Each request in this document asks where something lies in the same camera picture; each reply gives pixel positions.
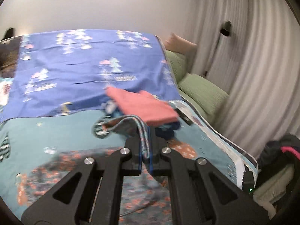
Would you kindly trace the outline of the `green cushion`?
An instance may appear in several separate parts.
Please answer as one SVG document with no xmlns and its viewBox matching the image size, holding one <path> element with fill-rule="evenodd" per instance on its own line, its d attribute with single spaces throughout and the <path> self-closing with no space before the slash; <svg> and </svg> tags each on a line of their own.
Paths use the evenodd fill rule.
<svg viewBox="0 0 300 225">
<path fill-rule="evenodd" d="M 177 83 L 179 83 L 187 73 L 186 56 L 177 52 L 166 50 L 166 56 L 172 67 L 172 71 Z"/>
<path fill-rule="evenodd" d="M 181 91 L 181 95 L 188 100 L 209 123 L 214 122 L 229 98 L 227 92 L 205 78 L 195 74 L 186 74 L 178 83 L 178 88 Z"/>
</svg>

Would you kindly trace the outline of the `teal floral garment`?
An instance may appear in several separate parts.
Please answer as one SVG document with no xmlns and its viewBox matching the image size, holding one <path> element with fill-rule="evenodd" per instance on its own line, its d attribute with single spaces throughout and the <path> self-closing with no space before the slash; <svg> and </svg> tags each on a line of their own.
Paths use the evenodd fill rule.
<svg viewBox="0 0 300 225">
<path fill-rule="evenodd" d="M 94 125 L 101 138 L 123 133 L 123 146 L 60 154 L 25 181 L 23 224 L 172 224 L 165 177 L 152 176 L 153 129 L 137 117 Z"/>
</svg>

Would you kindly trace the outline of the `dark brown blanket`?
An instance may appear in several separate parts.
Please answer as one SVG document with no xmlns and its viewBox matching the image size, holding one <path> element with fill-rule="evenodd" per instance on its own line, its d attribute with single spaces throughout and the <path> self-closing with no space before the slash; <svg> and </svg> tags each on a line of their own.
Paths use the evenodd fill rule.
<svg viewBox="0 0 300 225">
<path fill-rule="evenodd" d="M 14 78 L 22 36 L 1 41 L 1 77 Z"/>
</svg>

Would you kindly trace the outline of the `green cushion far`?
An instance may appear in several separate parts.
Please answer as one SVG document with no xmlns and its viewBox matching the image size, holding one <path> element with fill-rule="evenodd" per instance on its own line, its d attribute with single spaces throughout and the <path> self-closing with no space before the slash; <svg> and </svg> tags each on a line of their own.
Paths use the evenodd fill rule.
<svg viewBox="0 0 300 225">
<path fill-rule="evenodd" d="M 166 50 L 166 56 L 172 67 L 172 71 L 177 83 L 179 83 L 187 73 L 186 56 L 177 52 Z"/>
</svg>

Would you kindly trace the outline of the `purple tree print sheet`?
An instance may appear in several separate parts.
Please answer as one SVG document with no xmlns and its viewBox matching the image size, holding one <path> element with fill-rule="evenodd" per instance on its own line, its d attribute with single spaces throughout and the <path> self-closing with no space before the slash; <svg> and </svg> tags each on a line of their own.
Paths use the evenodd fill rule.
<svg viewBox="0 0 300 225">
<path fill-rule="evenodd" d="M 22 36 L 1 121 L 100 110 L 110 86 L 145 90 L 163 101 L 180 95 L 157 36 L 73 29 Z"/>
</svg>

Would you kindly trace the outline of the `pink folded garment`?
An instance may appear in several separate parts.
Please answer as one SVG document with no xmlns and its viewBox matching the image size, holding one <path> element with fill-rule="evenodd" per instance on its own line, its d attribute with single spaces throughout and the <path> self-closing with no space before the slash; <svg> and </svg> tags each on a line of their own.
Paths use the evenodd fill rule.
<svg viewBox="0 0 300 225">
<path fill-rule="evenodd" d="M 106 94 L 124 115 L 136 115 L 149 126 L 158 127 L 178 121 L 179 115 L 172 106 L 147 91 L 134 93 L 110 86 Z"/>
</svg>

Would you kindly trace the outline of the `teal printed bed cover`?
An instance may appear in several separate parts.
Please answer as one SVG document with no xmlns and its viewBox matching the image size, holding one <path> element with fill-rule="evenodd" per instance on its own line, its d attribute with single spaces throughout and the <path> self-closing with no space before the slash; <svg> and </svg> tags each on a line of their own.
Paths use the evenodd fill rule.
<svg viewBox="0 0 300 225">
<path fill-rule="evenodd" d="M 238 187 L 245 170 L 257 177 L 257 162 L 180 100 L 175 84 L 164 84 L 161 92 L 172 93 L 175 106 L 193 119 L 191 125 L 181 121 L 168 141 L 172 149 L 185 158 L 208 159 Z M 124 145 L 123 135 L 110 133 L 99 139 L 93 134 L 93 125 L 104 115 L 101 110 L 72 113 L 63 108 L 58 116 L 14 118 L 1 124 L 1 197 L 17 218 L 83 157 L 108 156 Z M 154 179 L 146 171 L 140 177 L 125 178 L 121 217 L 135 217 L 147 224 L 154 216 L 165 224 L 171 221 L 166 178 Z"/>
</svg>

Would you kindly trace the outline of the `black pink bag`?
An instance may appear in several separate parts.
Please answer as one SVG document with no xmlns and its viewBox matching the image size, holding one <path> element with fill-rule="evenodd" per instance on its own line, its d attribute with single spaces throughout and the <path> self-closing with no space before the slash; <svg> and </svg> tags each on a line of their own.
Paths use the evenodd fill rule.
<svg viewBox="0 0 300 225">
<path fill-rule="evenodd" d="M 299 180 L 299 138 L 290 133 L 279 140 L 266 143 L 257 160 L 259 173 L 256 188 L 283 170 L 288 164 L 294 167 L 294 175 L 288 189 L 292 189 Z"/>
</svg>

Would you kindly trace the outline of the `tan pillow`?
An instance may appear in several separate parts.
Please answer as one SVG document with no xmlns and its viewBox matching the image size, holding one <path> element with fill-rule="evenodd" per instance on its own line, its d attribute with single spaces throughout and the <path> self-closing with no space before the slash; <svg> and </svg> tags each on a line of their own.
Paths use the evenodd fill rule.
<svg viewBox="0 0 300 225">
<path fill-rule="evenodd" d="M 197 44 L 192 43 L 177 34 L 171 33 L 170 36 L 163 42 L 166 50 L 188 55 L 197 49 Z"/>
</svg>

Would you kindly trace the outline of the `black floor lamp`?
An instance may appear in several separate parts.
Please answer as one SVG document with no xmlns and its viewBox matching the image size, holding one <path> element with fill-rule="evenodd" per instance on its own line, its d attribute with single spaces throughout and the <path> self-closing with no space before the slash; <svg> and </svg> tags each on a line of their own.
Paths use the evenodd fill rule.
<svg viewBox="0 0 300 225">
<path fill-rule="evenodd" d="M 218 50 L 218 47 L 219 47 L 219 44 L 220 44 L 221 36 L 229 37 L 230 34 L 231 34 L 231 28 L 232 28 L 232 24 L 228 20 L 221 24 L 220 31 L 218 33 L 218 38 L 217 38 L 216 45 L 214 47 L 212 55 L 209 58 L 208 63 L 206 64 L 206 67 L 205 67 L 205 70 L 204 70 L 204 73 L 203 73 L 204 78 L 206 78 L 206 76 L 208 75 L 209 70 L 212 67 L 214 58 L 216 56 L 216 53 L 217 53 L 217 50 Z"/>
</svg>

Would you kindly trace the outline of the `green cushion near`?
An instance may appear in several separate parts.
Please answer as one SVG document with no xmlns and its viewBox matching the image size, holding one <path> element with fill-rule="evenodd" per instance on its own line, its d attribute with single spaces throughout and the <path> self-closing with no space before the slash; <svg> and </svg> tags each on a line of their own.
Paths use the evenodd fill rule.
<svg viewBox="0 0 300 225">
<path fill-rule="evenodd" d="M 181 91 L 181 95 L 188 100 L 209 123 L 214 122 L 229 98 L 227 92 L 205 78 L 195 74 L 186 74 L 178 83 L 178 88 Z"/>
</svg>

